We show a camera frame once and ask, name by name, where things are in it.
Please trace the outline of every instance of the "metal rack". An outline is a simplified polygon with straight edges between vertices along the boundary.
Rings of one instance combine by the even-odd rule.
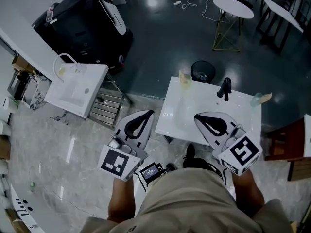
[[[112,84],[116,91],[105,89],[105,82]],[[124,100],[128,100],[129,104],[133,103],[129,97],[119,89],[111,75],[107,73],[102,87],[96,95],[88,118],[113,130],[116,126],[117,118],[122,109]]]

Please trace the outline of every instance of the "black shoe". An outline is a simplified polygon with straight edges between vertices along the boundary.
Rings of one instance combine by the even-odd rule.
[[[175,167],[175,165],[173,163],[168,163],[166,166],[166,171],[169,172],[173,172],[175,170],[177,170],[177,168]]]
[[[190,143],[186,149],[186,156],[184,159],[193,159],[195,156],[194,146]]]

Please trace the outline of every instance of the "round white table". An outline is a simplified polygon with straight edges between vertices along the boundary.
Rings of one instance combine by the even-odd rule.
[[[250,8],[236,0],[213,0],[213,3],[218,8],[236,17],[244,19],[251,19],[254,17],[254,13]]]
[[[254,13],[253,11],[248,8],[246,5],[244,5],[243,3],[236,1],[236,0],[213,0],[213,3],[220,8],[221,10],[223,10],[224,12],[221,13],[220,17],[219,17],[219,21],[218,21],[218,26],[217,26],[217,31],[216,31],[216,36],[215,36],[215,40],[214,40],[214,44],[213,44],[213,48],[212,50],[230,50],[230,51],[237,51],[240,52],[240,49],[237,48],[228,38],[226,38],[226,34],[229,31],[229,29],[233,26],[233,24],[239,19],[239,35],[241,34],[241,18],[242,20],[244,19],[251,19],[254,17]],[[227,31],[225,32],[225,34],[221,34],[219,33],[220,31],[220,24],[221,24],[221,19],[225,16],[225,13],[230,13],[234,16],[236,16],[237,18],[232,22],[232,24],[230,25],[230,27],[227,29]],[[218,36],[222,36],[221,39],[219,41],[217,41]],[[217,46],[219,45],[219,43],[222,41],[222,39],[226,39],[230,44],[232,44],[235,49],[219,49],[217,48]]]

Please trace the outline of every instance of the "white countertop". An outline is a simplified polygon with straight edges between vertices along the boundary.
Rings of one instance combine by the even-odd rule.
[[[220,87],[192,81],[189,89],[183,90],[179,78],[171,77],[168,91],[155,132],[203,145],[209,145],[194,122],[194,115],[202,112],[224,112],[245,131],[251,131],[259,142],[261,131],[261,105],[253,108],[253,96],[232,90],[229,101],[217,97]]]
[[[213,3],[220,9],[240,18],[251,19],[253,11],[236,0],[213,0]]]

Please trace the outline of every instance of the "sticker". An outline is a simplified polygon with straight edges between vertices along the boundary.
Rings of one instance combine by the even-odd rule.
[[[260,155],[258,155],[250,164],[248,164],[246,167],[244,167],[242,173],[244,173],[245,171],[247,171],[247,170],[251,167],[251,165],[254,164],[254,163],[259,159],[259,156],[260,156]]]
[[[109,149],[101,168],[121,177],[128,158],[124,154]]]
[[[245,136],[230,151],[241,166],[243,166],[259,152],[259,149]]]
[[[235,174],[239,173],[239,170],[237,168],[235,168],[234,166],[230,165],[228,162],[225,162],[224,160],[221,160],[221,161],[222,161],[222,165],[224,167],[228,168],[229,170],[231,170]]]

